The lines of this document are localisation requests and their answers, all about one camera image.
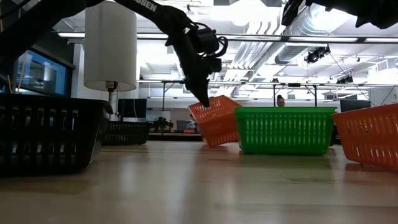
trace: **black basket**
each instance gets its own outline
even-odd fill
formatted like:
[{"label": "black basket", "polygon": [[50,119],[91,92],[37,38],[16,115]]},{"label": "black basket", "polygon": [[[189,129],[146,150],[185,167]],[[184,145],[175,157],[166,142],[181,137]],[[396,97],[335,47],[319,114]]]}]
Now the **black basket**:
[{"label": "black basket", "polygon": [[109,121],[104,146],[145,144],[149,136],[148,122]]},{"label": "black basket", "polygon": [[101,147],[107,101],[0,94],[0,175],[69,174]]}]

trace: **plastic basket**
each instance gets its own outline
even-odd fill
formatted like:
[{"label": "plastic basket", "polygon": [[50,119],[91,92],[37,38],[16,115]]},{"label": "plastic basket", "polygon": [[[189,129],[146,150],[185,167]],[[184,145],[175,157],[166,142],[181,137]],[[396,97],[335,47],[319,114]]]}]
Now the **plastic basket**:
[{"label": "plastic basket", "polygon": [[0,95],[0,175],[85,169],[101,147],[108,113],[106,101]]},{"label": "plastic basket", "polygon": [[347,159],[398,169],[398,104],[334,114]]},{"label": "plastic basket", "polygon": [[336,108],[236,108],[247,154],[326,154]]},{"label": "plastic basket", "polygon": [[145,144],[149,136],[148,122],[110,121],[106,128],[103,145]]},{"label": "plastic basket", "polygon": [[239,140],[234,110],[240,106],[226,96],[210,98],[209,108],[205,108],[201,103],[189,106],[208,147]]}]

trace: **green plastic basket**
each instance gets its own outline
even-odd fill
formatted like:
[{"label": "green plastic basket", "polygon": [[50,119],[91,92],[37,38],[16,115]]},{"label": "green plastic basket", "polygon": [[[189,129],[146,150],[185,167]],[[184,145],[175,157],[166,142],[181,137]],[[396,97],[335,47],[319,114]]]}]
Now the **green plastic basket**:
[{"label": "green plastic basket", "polygon": [[336,108],[248,108],[235,109],[246,154],[327,153],[333,130],[331,114]]}]

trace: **orange basket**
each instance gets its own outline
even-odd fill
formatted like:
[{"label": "orange basket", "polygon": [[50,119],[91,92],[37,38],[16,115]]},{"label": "orange basket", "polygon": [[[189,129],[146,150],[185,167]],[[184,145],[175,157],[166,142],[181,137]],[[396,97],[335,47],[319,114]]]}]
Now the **orange basket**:
[{"label": "orange basket", "polygon": [[347,159],[398,169],[398,104],[333,114]]},{"label": "orange basket", "polygon": [[209,108],[205,108],[201,103],[189,106],[208,147],[240,140],[234,115],[238,106],[241,105],[226,96],[210,98]]}]

